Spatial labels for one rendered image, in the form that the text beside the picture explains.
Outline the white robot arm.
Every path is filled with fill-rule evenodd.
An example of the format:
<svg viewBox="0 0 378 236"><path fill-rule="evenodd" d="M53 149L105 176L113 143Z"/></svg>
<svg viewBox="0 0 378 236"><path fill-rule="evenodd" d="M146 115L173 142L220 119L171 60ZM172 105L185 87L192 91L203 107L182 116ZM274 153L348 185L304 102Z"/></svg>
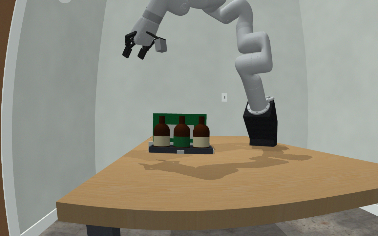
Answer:
<svg viewBox="0 0 378 236"><path fill-rule="evenodd" d="M248 99L248 112L254 115L268 111L274 97L264 95L259 73L272 70L272 54L269 36L266 32L253 32L253 12L246 0L234 0L223 9L226 0L150 0L143 17L160 24L167 11L175 15L185 15L190 7L202 9L206 14L229 24L238 19L236 25L237 47L242 55L235 60L235 67L243 82ZM254 53L255 52L255 53ZM256 53L260 52L260 53Z"/></svg>

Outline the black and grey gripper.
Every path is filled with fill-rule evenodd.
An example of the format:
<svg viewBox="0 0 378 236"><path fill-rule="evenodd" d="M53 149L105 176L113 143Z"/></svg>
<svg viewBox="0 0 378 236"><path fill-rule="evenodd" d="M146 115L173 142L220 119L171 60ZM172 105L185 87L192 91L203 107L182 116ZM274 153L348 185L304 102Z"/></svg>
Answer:
<svg viewBox="0 0 378 236"><path fill-rule="evenodd" d="M140 49L138 53L138 57L143 60L147 51L155 43L154 37L146 33L146 31L151 32L154 35L156 35L158 28L159 28L158 23L155 23L143 16L140 17L135 23L135 25L133 26L131 32L125 35L126 46L122 55L125 58L128 58L130 56L130 53L132 52L132 47L135 46L135 44L142 45L142 48Z"/></svg>

